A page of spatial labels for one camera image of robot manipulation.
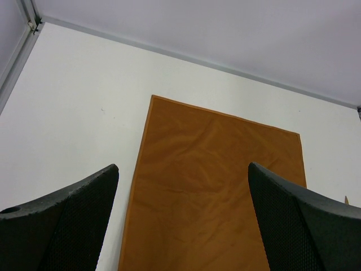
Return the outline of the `orange cloth napkin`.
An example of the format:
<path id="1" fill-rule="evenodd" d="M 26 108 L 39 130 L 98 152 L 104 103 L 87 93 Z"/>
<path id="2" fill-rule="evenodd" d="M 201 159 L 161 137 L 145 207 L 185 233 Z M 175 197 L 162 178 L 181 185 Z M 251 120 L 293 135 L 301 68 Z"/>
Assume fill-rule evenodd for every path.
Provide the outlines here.
<path id="1" fill-rule="evenodd" d="M 299 134 L 153 95 L 118 269 L 267 270 L 251 162 L 306 186 Z"/>

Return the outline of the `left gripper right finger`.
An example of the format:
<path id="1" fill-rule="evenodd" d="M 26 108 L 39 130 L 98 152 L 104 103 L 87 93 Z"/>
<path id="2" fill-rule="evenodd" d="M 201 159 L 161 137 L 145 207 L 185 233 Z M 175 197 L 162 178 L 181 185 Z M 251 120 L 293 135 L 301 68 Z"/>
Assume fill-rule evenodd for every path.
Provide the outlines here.
<path id="1" fill-rule="evenodd" d="M 360 208 L 248 166 L 270 270 L 360 270 Z"/>

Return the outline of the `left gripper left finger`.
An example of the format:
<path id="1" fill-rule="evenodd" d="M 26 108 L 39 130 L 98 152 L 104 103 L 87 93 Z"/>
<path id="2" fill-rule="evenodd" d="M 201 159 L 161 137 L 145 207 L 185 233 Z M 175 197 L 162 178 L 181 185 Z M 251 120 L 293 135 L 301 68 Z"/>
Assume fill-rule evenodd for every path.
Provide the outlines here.
<path id="1" fill-rule="evenodd" d="M 119 179 L 111 164 L 1 211 L 1 270 L 95 270 Z"/>

